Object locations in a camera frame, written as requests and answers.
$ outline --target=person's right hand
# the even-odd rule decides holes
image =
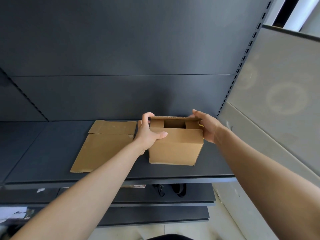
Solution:
[[[203,138],[209,142],[215,143],[215,133],[218,128],[223,127],[223,125],[216,118],[212,117],[207,113],[203,113],[201,111],[197,111],[195,109],[192,110],[192,115],[189,117],[198,117],[201,119],[199,122],[200,125],[203,125]]]

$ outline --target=dark gray panel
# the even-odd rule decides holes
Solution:
[[[46,188],[50,183],[73,183],[83,178],[86,173],[70,173],[70,169],[92,124],[93,121],[49,122],[5,183],[46,183],[42,186]],[[150,164],[146,151],[138,157],[126,180],[232,176],[217,147],[205,141],[195,166]]]
[[[270,0],[2,0],[11,76],[234,73]]]
[[[234,75],[14,77],[50,121],[216,115]]]
[[[0,190],[0,205],[14,204],[48,204],[53,201],[59,189],[45,189],[37,193],[37,189]]]
[[[0,121],[46,120],[11,82],[5,81],[0,83]]]
[[[60,189],[58,195],[66,190]],[[209,206],[215,203],[211,183],[187,184],[183,198],[174,193],[169,184],[164,185],[162,192],[165,193],[163,197],[152,185],[146,185],[145,188],[120,188],[111,206]]]
[[[207,220],[206,206],[110,207],[98,226]]]
[[[46,125],[46,122],[0,122],[0,183]]]

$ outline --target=person's left arm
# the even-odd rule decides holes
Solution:
[[[167,132],[149,129],[148,112],[138,121],[132,143],[61,194],[26,223],[12,240],[85,240],[106,213],[139,155]]]

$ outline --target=cardboard box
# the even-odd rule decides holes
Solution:
[[[136,121],[96,120],[70,172],[91,172],[104,164],[133,141],[136,125]]]
[[[153,164],[195,165],[203,146],[203,133],[198,118],[154,116],[150,130],[166,131],[168,135],[157,140],[149,149]]]

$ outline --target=bare skin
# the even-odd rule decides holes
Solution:
[[[134,141],[40,211],[13,240],[85,240],[97,226],[135,160],[167,133],[153,133],[145,113]],[[320,189],[259,153],[200,111],[204,138],[215,143],[238,182],[280,240],[320,239]]]

